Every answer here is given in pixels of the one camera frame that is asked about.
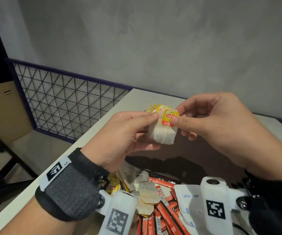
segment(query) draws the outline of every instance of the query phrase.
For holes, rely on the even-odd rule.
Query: black sleeve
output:
[[[282,235],[282,181],[259,179],[245,172],[250,179],[252,195],[259,195],[262,203],[253,203],[249,221],[258,235]]]

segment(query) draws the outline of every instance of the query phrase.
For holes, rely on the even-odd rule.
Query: purple metal frame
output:
[[[128,91],[131,91],[133,88],[135,88],[135,89],[145,90],[145,91],[149,91],[149,92],[153,92],[153,93],[164,94],[164,93],[157,92],[157,91],[152,91],[152,90],[147,90],[147,89],[143,89],[143,88],[139,88],[139,87],[132,87],[132,86],[128,86],[128,85],[124,85],[124,84],[120,84],[120,83],[115,83],[115,82],[111,82],[111,81],[101,80],[101,79],[90,77],[90,76],[76,74],[76,73],[72,73],[72,72],[68,72],[68,71],[63,71],[63,70],[59,70],[59,69],[55,69],[55,68],[51,68],[51,67],[45,67],[45,66],[42,66],[42,65],[28,63],[28,62],[25,62],[25,61],[19,61],[19,60],[16,60],[16,59],[5,58],[5,61],[6,61],[7,65],[8,65],[10,73],[11,73],[13,79],[14,79],[15,86],[16,86],[18,92],[19,92],[19,96],[20,96],[20,98],[22,100],[22,103],[24,105],[24,108],[26,110],[26,113],[27,113],[27,115],[29,117],[29,120],[30,120],[30,123],[31,123],[33,129],[38,131],[38,132],[40,132],[40,133],[44,133],[44,134],[47,134],[47,135],[49,135],[51,137],[55,137],[55,138],[58,138],[58,139],[61,139],[61,140],[64,140],[64,141],[70,142],[70,143],[74,143],[76,141],[72,140],[72,139],[69,139],[69,138],[66,138],[64,136],[52,133],[50,131],[37,128],[37,125],[35,123],[34,117],[33,117],[32,112],[30,110],[29,104],[27,102],[25,93],[24,93],[24,91],[22,89],[21,83],[20,83],[20,81],[18,79],[18,76],[17,76],[17,73],[15,71],[15,68],[14,68],[14,65],[13,65],[14,63],[15,64],[21,64],[21,65],[24,65],[24,66],[27,66],[27,67],[37,68],[37,69],[44,70],[44,71],[49,71],[49,72],[57,73],[57,74],[60,74],[60,75],[65,75],[65,76],[81,79],[81,80],[86,80],[86,81],[91,81],[91,82],[95,82],[95,83],[99,83],[99,84],[104,84],[104,85],[108,85],[108,86],[118,87],[118,88],[125,89],[125,90],[128,90]],[[181,98],[181,99],[186,99],[185,97],[179,97],[179,96],[171,95],[171,94],[164,94],[164,95],[173,96],[173,97],[177,97],[177,98]],[[280,123],[282,123],[282,118],[279,118],[279,117],[273,117],[273,116],[263,115],[263,114],[259,114],[259,113],[254,113],[254,114],[262,115],[262,116],[266,116],[266,117],[270,117],[270,118],[275,118]]]

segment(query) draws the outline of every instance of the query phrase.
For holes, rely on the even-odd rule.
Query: concrete wall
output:
[[[282,117],[282,0],[0,6],[11,58],[183,97],[232,91],[252,111]]]

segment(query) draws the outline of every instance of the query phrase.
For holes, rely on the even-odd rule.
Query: lipton tea bag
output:
[[[168,106],[159,105],[156,112],[159,114],[159,119],[149,126],[148,137],[158,143],[173,144],[178,128],[172,125],[170,120],[174,116],[179,116],[178,111]]]

